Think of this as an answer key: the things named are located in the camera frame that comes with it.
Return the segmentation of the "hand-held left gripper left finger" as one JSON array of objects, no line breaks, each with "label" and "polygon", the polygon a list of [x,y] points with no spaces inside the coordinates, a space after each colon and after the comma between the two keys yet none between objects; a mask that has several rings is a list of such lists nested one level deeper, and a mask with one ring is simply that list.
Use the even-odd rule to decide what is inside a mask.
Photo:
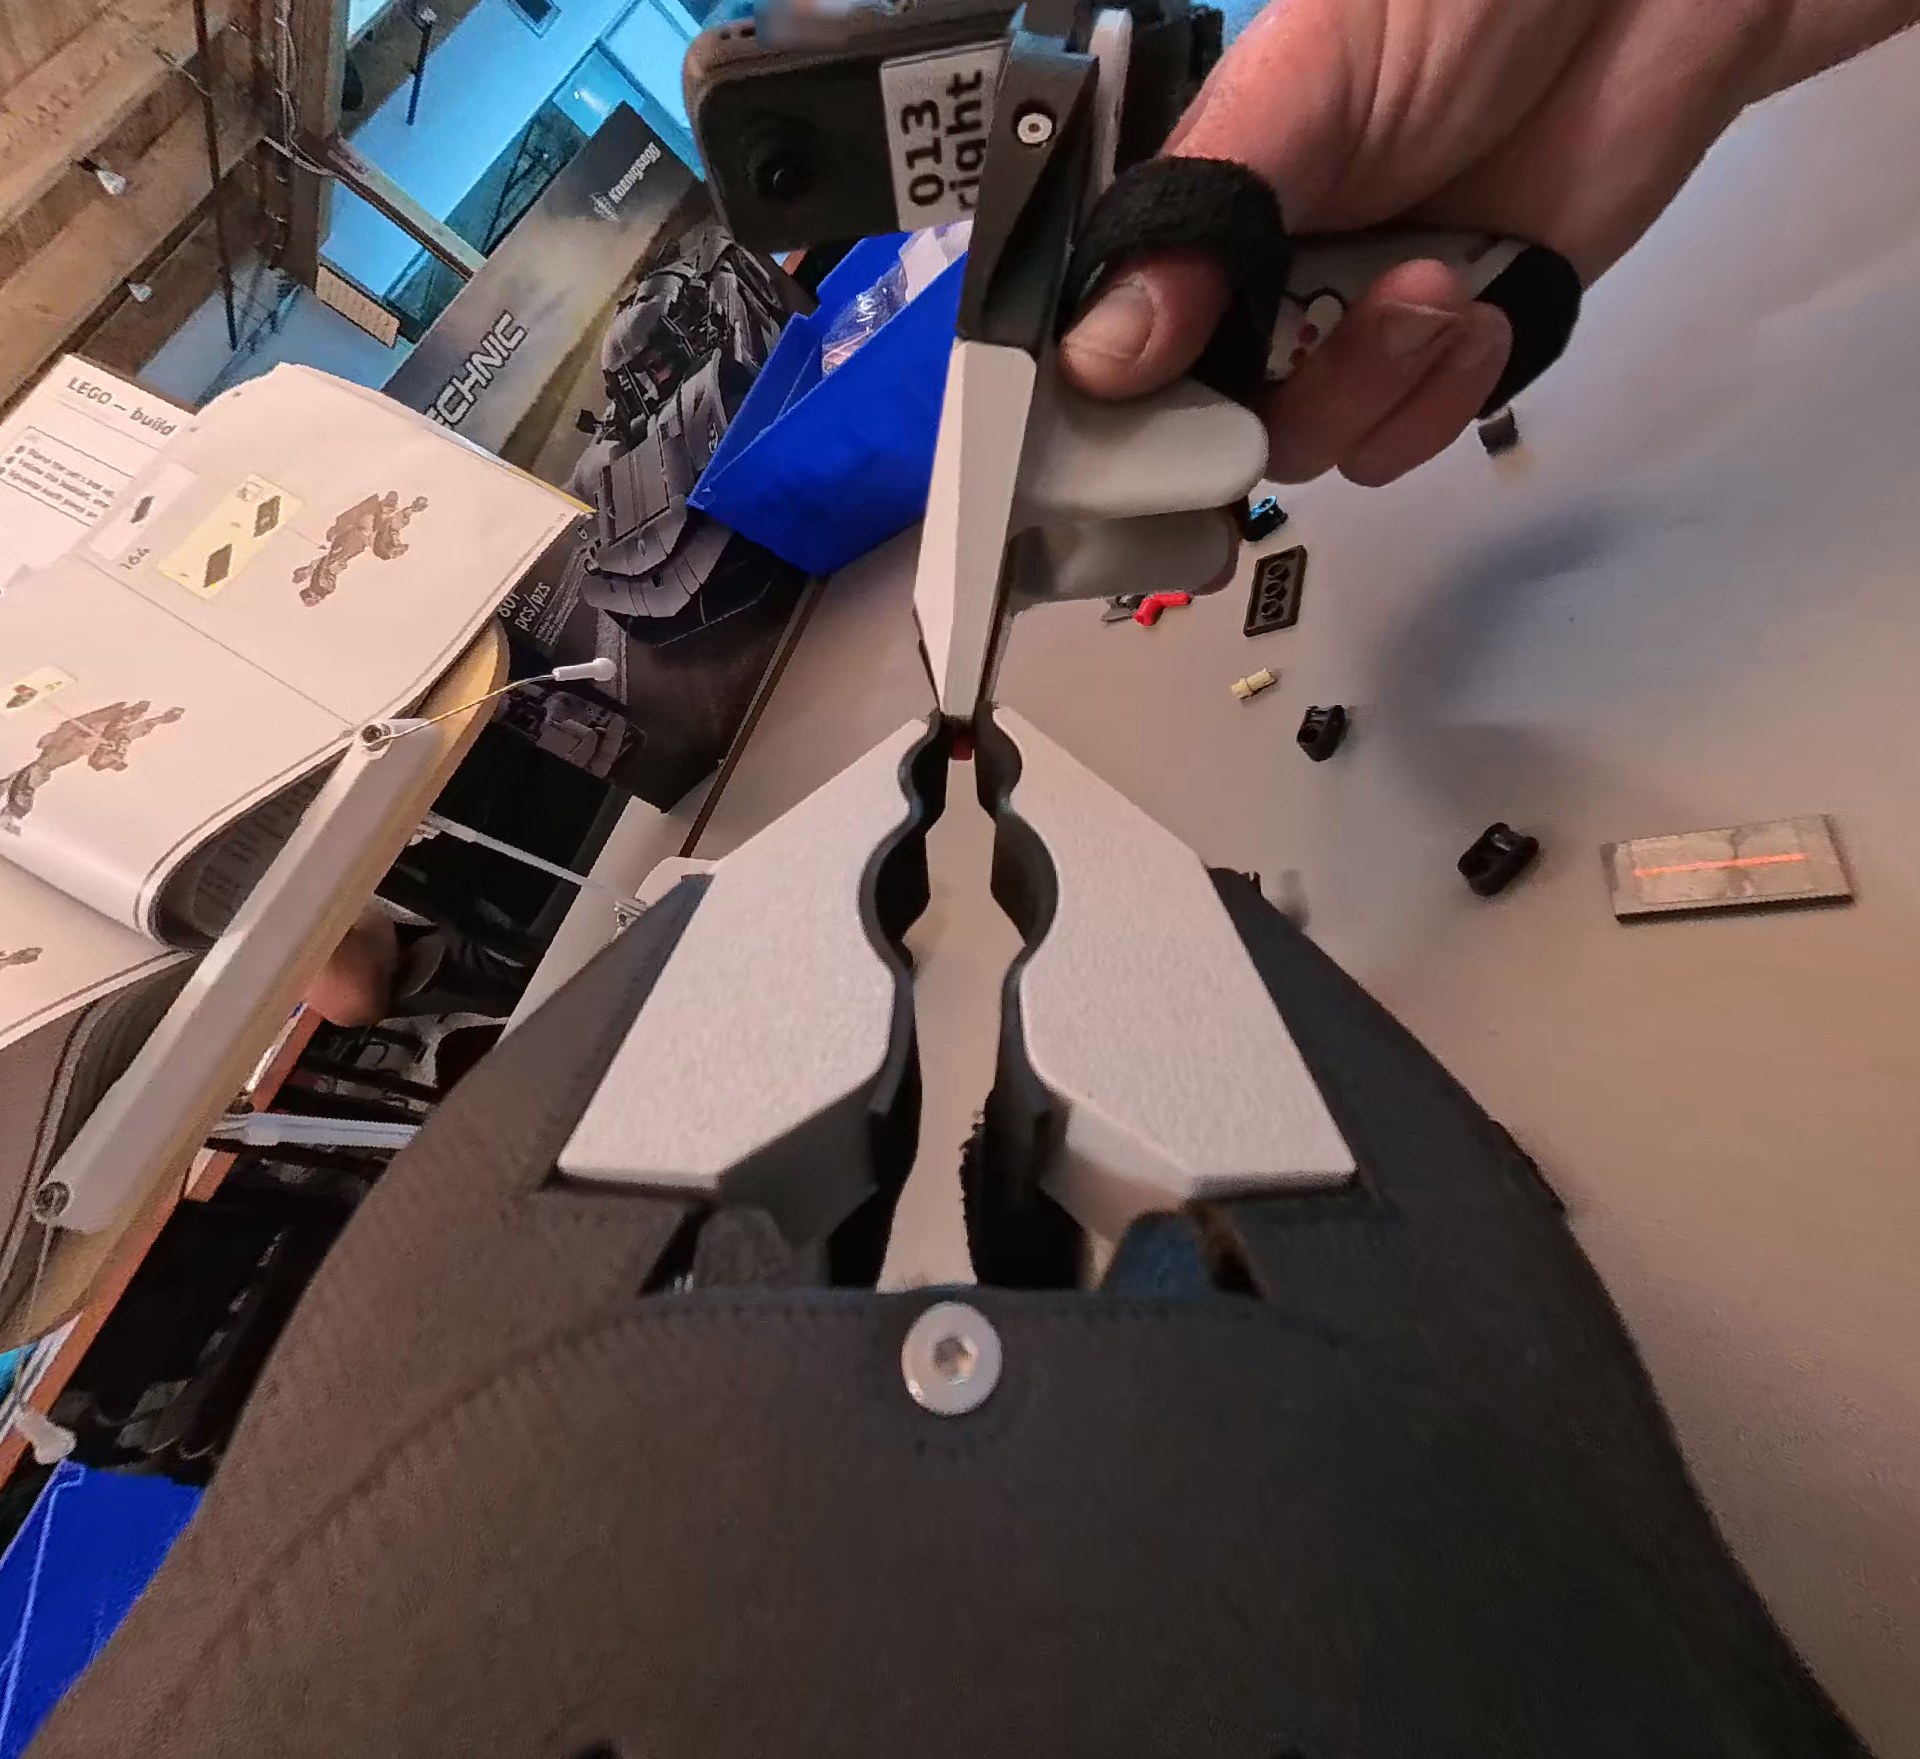
[{"label": "hand-held left gripper left finger", "polygon": [[556,1170],[764,1214],[824,1282],[875,1286],[919,1140],[908,932],[952,726],[900,726],[631,932],[664,956]]}]

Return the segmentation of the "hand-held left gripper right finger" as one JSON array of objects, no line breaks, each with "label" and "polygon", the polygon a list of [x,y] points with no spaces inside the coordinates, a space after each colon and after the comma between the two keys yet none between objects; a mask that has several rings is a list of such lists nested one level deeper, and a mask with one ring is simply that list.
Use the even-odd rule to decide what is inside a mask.
[{"label": "hand-held left gripper right finger", "polygon": [[1069,1290],[1137,1220],[1348,1188],[1353,1152],[1203,860],[1013,710],[971,740],[1020,942],[962,1158],[976,1280]]}]

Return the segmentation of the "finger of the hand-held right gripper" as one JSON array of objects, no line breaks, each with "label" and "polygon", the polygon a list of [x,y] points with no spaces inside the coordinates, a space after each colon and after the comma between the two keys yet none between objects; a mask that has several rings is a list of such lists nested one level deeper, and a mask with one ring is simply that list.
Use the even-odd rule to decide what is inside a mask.
[{"label": "finger of the hand-held right gripper", "polygon": [[1035,382],[1038,364],[1018,348],[952,342],[912,594],[931,698],[949,724],[971,720],[988,682]]}]

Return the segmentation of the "dark lego set box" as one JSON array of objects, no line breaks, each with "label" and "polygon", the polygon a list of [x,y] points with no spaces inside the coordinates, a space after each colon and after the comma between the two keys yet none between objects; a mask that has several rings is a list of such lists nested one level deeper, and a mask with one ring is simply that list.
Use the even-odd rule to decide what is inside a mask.
[{"label": "dark lego set box", "polygon": [[667,140],[619,104],[507,230],[384,394],[561,490],[582,516],[498,606],[500,726],[656,812],[723,764],[805,578],[694,494],[787,320]]}]

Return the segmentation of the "dark lego tile red stripe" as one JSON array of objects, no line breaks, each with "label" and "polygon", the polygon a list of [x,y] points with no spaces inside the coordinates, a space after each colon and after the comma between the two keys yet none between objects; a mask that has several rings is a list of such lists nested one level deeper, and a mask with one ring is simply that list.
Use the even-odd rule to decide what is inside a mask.
[{"label": "dark lego tile red stripe", "polygon": [[1855,898],[1839,840],[1823,814],[1620,840],[1602,846],[1597,862],[1620,922],[1836,908]]}]

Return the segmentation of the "lego instruction booklet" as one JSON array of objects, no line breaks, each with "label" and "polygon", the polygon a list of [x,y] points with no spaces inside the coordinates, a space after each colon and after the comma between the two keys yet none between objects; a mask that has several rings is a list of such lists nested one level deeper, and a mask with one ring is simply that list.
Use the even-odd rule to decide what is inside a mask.
[{"label": "lego instruction booklet", "polygon": [[215,940],[584,520],[302,366],[185,414],[65,356],[4,420],[2,492],[4,1044]]}]

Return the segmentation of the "person's right hand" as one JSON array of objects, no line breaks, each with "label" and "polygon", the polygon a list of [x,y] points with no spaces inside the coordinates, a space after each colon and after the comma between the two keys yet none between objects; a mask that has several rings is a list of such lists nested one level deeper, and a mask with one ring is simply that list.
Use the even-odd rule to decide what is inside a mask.
[{"label": "person's right hand", "polygon": [[1269,0],[1167,152],[1264,178],[1296,234],[1530,240],[1583,284],[1749,106],[1917,0]]}]

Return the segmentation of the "blue storage bin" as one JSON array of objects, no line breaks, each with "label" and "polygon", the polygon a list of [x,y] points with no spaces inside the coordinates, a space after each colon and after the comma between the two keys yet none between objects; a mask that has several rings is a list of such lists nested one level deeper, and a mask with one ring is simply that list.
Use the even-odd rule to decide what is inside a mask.
[{"label": "blue storage bin", "polygon": [[156,1577],[204,1489],[60,1462],[2,1557],[2,1753],[21,1755]]},{"label": "blue storage bin", "polygon": [[966,258],[826,370],[824,332],[900,258],[859,240],[790,318],[738,404],[690,506],[807,574],[830,574],[924,516]]}]

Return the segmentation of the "clear plastic bags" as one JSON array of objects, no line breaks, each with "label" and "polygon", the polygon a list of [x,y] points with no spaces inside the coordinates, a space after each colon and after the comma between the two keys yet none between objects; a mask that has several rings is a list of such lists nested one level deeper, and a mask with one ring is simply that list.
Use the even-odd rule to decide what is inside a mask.
[{"label": "clear plastic bags", "polygon": [[970,238],[970,220],[906,236],[898,260],[830,320],[821,344],[826,370],[858,352],[952,264],[964,260]]}]

